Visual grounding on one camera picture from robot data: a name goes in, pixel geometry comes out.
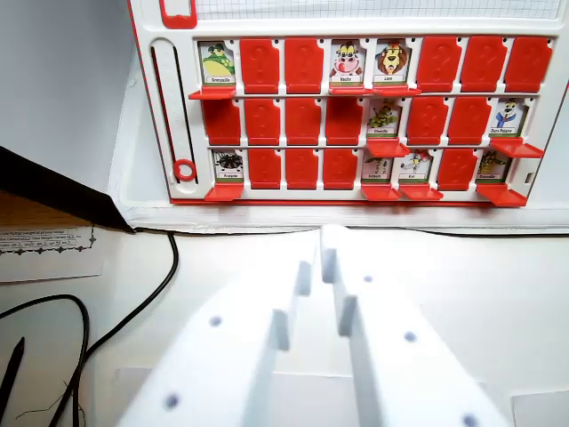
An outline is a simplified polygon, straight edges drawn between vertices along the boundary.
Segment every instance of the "red ring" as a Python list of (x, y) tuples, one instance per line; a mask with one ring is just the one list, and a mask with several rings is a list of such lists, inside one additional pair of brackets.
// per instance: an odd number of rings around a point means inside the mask
[[(191, 175), (183, 175), (181, 173), (182, 166), (189, 166), (192, 170)], [(176, 175), (176, 178), (178, 178), (180, 181), (192, 181), (194, 178), (196, 178), (196, 165), (194, 165), (194, 162), (191, 160), (187, 160), (185, 158), (176, 160), (174, 162), (174, 175)]]

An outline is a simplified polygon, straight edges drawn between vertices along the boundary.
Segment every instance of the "black pen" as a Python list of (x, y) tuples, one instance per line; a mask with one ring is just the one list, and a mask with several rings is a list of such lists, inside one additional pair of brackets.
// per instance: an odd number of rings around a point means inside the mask
[(18, 369), (20, 369), (21, 360), (24, 357), (25, 343), (26, 340), (22, 336), (20, 342), (14, 347), (14, 351), (8, 362), (8, 367), (6, 368), (6, 373), (4, 374), (4, 379), (2, 380), (2, 385), (0, 386), (0, 424), (4, 417), (4, 410), (6, 406), (8, 406), (8, 399), (10, 399), (10, 393), (16, 381), (16, 375), (18, 374)]

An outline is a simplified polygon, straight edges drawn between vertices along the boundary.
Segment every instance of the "cartoon character card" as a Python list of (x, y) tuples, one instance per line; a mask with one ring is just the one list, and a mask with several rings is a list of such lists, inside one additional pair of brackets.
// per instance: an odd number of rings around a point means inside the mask
[(399, 182), (402, 184), (417, 184), (429, 181), (430, 166), (433, 157), (426, 149), (416, 149), (407, 156), (398, 159), (401, 162)]
[(356, 40), (332, 40), (330, 86), (364, 84), (365, 51)]
[(235, 85), (233, 51), (222, 41), (198, 42), (197, 47), (204, 86)]
[(234, 149), (213, 152), (216, 182), (243, 182), (243, 158)]
[(493, 117), (490, 136), (519, 136), (527, 107), (521, 98), (500, 98)]
[(512, 159), (494, 149), (485, 151), (478, 168), (476, 183), (505, 182)]
[(378, 40), (373, 67), (373, 85), (402, 85), (407, 82), (411, 49), (404, 40)]
[(393, 138), (397, 136), (401, 107), (392, 99), (373, 99), (367, 121), (368, 138)]
[(392, 157), (374, 157), (366, 150), (362, 166), (362, 182), (385, 183), (391, 179)]

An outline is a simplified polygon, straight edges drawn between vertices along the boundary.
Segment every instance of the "red flip-down tile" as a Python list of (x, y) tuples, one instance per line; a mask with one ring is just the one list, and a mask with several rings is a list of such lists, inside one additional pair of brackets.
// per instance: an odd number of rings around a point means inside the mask
[(483, 96), (457, 97), (448, 126), (449, 145), (479, 145), (491, 110)]
[(472, 149), (446, 149), (438, 168), (438, 189), (442, 191), (466, 191), (477, 167), (477, 157)]
[(463, 92), (496, 92), (508, 48), (500, 36), (472, 36), (462, 65)]
[(450, 92), (461, 59), (462, 48), (456, 37), (423, 38), (417, 84), (423, 92)]
[(191, 100), (228, 100), (235, 96), (235, 86), (202, 86), (201, 91), (189, 95)]
[(239, 107), (232, 100), (202, 101), (205, 131), (211, 145), (239, 145)]
[(401, 184), (399, 191), (407, 198), (421, 202), (429, 202), (443, 198), (443, 193), (432, 189), (428, 184)]
[(411, 152), (399, 138), (368, 138), (367, 148), (374, 157), (405, 157)]
[(288, 149), (284, 162), (288, 189), (317, 188), (318, 157), (312, 149)]
[(315, 38), (284, 41), (284, 78), (287, 93), (320, 93), (324, 50)]
[(326, 144), (357, 145), (364, 108), (357, 98), (328, 98), (326, 104)]
[(324, 189), (354, 189), (357, 157), (351, 149), (325, 149)]
[(491, 138), (490, 147), (513, 158), (542, 158), (545, 152), (530, 144), (524, 144), (524, 138)]
[(421, 89), (411, 89), (407, 84), (404, 85), (386, 85), (386, 86), (375, 86), (373, 88), (373, 94), (379, 96), (391, 97), (403, 97), (403, 96), (415, 96), (421, 94)]
[(448, 105), (443, 97), (414, 98), (407, 120), (407, 145), (438, 145), (447, 113)]
[(527, 197), (522, 196), (513, 189), (508, 189), (508, 184), (478, 184), (477, 193), (486, 197), (494, 205), (499, 207), (525, 206)]
[(401, 198), (401, 193), (391, 184), (362, 184), (365, 198), (373, 202), (394, 202)]
[(216, 182), (215, 186), (205, 196), (208, 202), (230, 202), (243, 195), (242, 182)]
[(322, 111), (314, 98), (288, 98), (285, 106), (288, 145), (317, 145)]
[(550, 58), (546, 37), (516, 37), (504, 77), (506, 92), (539, 92)]
[(278, 145), (281, 110), (272, 99), (245, 100), (245, 130), (249, 145)]
[(252, 189), (280, 189), (281, 157), (273, 149), (249, 149)]
[(241, 40), (245, 93), (278, 93), (278, 49), (268, 38)]

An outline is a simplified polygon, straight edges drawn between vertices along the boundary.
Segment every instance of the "screw hole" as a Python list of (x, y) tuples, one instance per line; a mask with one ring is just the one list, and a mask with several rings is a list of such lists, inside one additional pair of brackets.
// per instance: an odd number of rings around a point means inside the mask
[(219, 316), (213, 316), (210, 318), (210, 325), (213, 327), (221, 325), (221, 318)]
[(166, 405), (166, 409), (174, 409), (178, 406), (178, 403), (180, 403), (180, 399), (178, 399), (177, 395), (171, 394), (166, 398), (166, 401), (164, 403)]
[(417, 341), (417, 335), (415, 335), (413, 332), (405, 332), (404, 338), (406, 341), (408, 342), (416, 342)]
[(464, 415), (462, 417), (462, 422), (467, 427), (477, 427), (478, 421), (473, 415)]

